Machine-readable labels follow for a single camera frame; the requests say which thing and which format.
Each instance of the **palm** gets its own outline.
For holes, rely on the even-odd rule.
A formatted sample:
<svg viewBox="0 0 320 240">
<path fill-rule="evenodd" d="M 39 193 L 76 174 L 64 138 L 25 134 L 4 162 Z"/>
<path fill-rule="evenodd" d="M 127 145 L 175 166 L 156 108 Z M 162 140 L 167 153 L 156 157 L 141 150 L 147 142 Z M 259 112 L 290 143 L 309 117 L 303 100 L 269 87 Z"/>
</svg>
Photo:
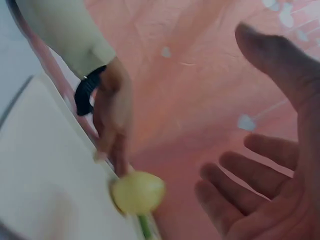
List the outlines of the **palm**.
<svg viewBox="0 0 320 240">
<path fill-rule="evenodd" d="M 254 134 L 244 145 L 293 172 L 285 175 L 229 152 L 220 158 L 222 167 L 259 194 L 215 164 L 202 168 L 196 194 L 223 239 L 320 239 L 320 64 L 284 37 L 243 24 L 235 36 L 246 59 L 277 84 L 298 113 L 299 143 Z"/>
<path fill-rule="evenodd" d="M 291 178 L 243 155 L 224 154 L 220 158 L 221 165 L 262 197 L 232 181 L 217 165 L 204 166 L 202 177 L 215 188 L 210 185 L 210 191 L 206 190 L 206 195 L 202 196 L 202 204 L 213 214 L 212 221 L 219 232 L 226 240 L 310 239 L 313 211 L 310 211 L 304 176 L 296 170 L 299 159 L 296 143 L 251 135 L 245 145 L 295 173 Z M 207 188 L 208 184 L 202 182 L 200 188 Z M 217 198 L 216 191 L 227 201 Z M 228 219 L 227 223 L 221 224 L 221 219 Z"/>
</svg>

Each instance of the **light green sleeve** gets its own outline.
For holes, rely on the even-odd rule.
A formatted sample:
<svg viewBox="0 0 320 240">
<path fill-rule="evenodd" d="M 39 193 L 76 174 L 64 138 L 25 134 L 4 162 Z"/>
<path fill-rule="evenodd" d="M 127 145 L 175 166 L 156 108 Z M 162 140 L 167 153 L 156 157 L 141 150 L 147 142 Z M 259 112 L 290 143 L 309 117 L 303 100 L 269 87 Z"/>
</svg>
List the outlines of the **light green sleeve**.
<svg viewBox="0 0 320 240">
<path fill-rule="evenodd" d="M 116 53 L 83 0 L 16 0 L 30 28 L 79 78 L 107 65 Z"/>
</svg>

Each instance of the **pink fabric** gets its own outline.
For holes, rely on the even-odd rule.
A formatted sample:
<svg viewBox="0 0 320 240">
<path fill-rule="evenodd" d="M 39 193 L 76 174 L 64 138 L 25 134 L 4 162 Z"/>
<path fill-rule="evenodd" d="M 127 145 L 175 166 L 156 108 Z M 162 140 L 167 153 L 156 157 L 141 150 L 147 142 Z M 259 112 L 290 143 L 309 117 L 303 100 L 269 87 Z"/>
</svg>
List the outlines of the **pink fabric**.
<svg viewBox="0 0 320 240">
<path fill-rule="evenodd" d="M 131 162 L 167 184 L 156 212 L 163 239 L 219 239 L 193 193 L 199 167 L 217 161 L 226 150 L 256 157 L 242 146 L 247 131 L 239 128 L 241 116 L 256 123 L 255 132 L 297 138 L 296 113 L 272 81 L 244 59 L 234 29 L 244 21 L 263 32 L 285 35 L 318 58 L 320 1 L 85 4 L 134 82 Z"/>
</svg>

